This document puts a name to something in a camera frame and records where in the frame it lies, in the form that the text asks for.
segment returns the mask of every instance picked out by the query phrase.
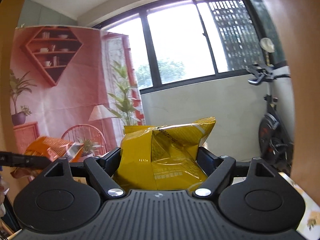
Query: red chair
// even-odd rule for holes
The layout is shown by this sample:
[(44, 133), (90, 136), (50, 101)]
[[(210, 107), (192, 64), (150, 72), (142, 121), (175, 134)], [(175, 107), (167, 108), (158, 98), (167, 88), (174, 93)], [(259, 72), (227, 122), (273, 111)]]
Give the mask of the red chair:
[(72, 141), (72, 142), (79, 142), (79, 139), (81, 140), (91, 140), (92, 142), (96, 142), (102, 147), (97, 148), (96, 156), (105, 155), (107, 150), (107, 143), (106, 140), (102, 134), (102, 132), (89, 124), (78, 124), (73, 127), (70, 127), (62, 136), (61, 139)]

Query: ribbed black surface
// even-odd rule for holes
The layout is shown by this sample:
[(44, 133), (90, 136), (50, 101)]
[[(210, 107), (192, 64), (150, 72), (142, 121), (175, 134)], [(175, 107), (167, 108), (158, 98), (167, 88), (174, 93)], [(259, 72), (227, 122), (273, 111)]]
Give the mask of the ribbed black surface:
[(15, 237), (15, 240), (22, 239), (295, 240), (304, 238), (295, 230), (264, 236), (236, 228), (222, 218), (211, 202), (192, 198), (184, 190), (132, 190), (123, 199), (107, 201), (101, 212), (78, 230), (56, 235), (44, 235), (24, 230)]

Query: pink tapestry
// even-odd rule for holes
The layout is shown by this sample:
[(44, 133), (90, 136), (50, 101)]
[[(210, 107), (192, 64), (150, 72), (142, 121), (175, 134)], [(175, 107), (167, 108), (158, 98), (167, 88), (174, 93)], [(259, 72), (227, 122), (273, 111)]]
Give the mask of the pink tapestry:
[(129, 37), (91, 28), (16, 29), (11, 114), (20, 153), (38, 136), (86, 142), (92, 155), (145, 123)]

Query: black window frame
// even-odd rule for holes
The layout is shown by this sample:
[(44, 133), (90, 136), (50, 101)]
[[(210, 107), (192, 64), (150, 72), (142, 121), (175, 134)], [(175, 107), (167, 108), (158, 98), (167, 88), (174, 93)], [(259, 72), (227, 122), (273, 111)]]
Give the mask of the black window frame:
[[(151, 31), (150, 31), (150, 27), (149, 27), (148, 19), (147, 19), (147, 15), (148, 15), (147, 10), (151, 9), (151, 8), (158, 7), (158, 6), (166, 5), (166, 4), (179, 2), (179, 1), (183, 1), (183, 0), (158, 0), (158, 1), (154, 1), (151, 3), (145, 4), (145, 5), (141, 5), (139, 7), (130, 9), (130, 10), (125, 11), (123, 13), (120, 13), (120, 14), (118, 14), (114, 17), (111, 17), (111, 18), (109, 18), (109, 19), (107, 19), (107, 20), (105, 20), (105, 21), (103, 21), (93, 27), (93, 28), (97, 28), (97, 29), (102, 29), (102, 28), (104, 28), (108, 25), (111, 25), (117, 21), (120, 21), (124, 18), (130, 17), (135, 14), (139, 14), (140, 19), (141, 19), (141, 23), (142, 23), (142, 29), (143, 29), (144, 39), (145, 39), (145, 43), (146, 43), (151, 78), (152, 78), (152, 83), (153, 83), (152, 87), (141, 89), (140, 90), (141, 94), (151, 93), (151, 92), (160, 91), (160, 90), (169, 89), (169, 88), (180, 87), (180, 86), (184, 86), (184, 85), (195, 84), (195, 83), (199, 83), (199, 82), (205, 82), (205, 81), (211, 81), (211, 80), (217, 80), (217, 79), (222, 79), (222, 78), (235, 77), (235, 76), (241, 76), (241, 75), (248, 74), (248, 72), (245, 69), (233, 70), (233, 71), (221, 72), (221, 73), (218, 72), (208, 34), (206, 32), (206, 28), (204, 26), (204, 22), (202, 20), (201, 14), (198, 10), (198, 6), (196, 6), (198, 14), (199, 14), (199, 19), (200, 19), (202, 28), (204, 30), (203, 34), (206, 37), (206, 40), (208, 43), (208, 47), (209, 47), (209, 51), (211, 54), (215, 74), (209, 75), (209, 76), (181, 80), (181, 81), (177, 81), (177, 82), (171, 82), (171, 83), (167, 83), (167, 84), (161, 83), (158, 63), (157, 63), (157, 59), (156, 59), (156, 52), (155, 52), (155, 48), (153, 46)], [(263, 37), (266, 37), (266, 34), (265, 34), (265, 31), (262, 27), (260, 20), (259, 20), (259, 17), (257, 15), (257, 13), (255, 12), (250, 0), (242, 0), (242, 1), (244, 2), (244, 5), (248, 11), (248, 14), (252, 20), (252, 24), (253, 24), (253, 27), (255, 28), (255, 31), (257, 33), (257, 37), (259, 40), (261, 40)], [(281, 64), (277, 64), (275, 66), (275, 68), (285, 66), (285, 65), (286, 65), (286, 62), (281, 62)]]

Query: purple plant pot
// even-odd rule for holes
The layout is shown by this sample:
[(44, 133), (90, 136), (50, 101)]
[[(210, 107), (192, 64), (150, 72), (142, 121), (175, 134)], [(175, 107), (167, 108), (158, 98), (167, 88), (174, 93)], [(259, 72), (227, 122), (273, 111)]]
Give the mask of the purple plant pot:
[(26, 115), (24, 112), (11, 115), (12, 123), (14, 126), (24, 124), (26, 122)]

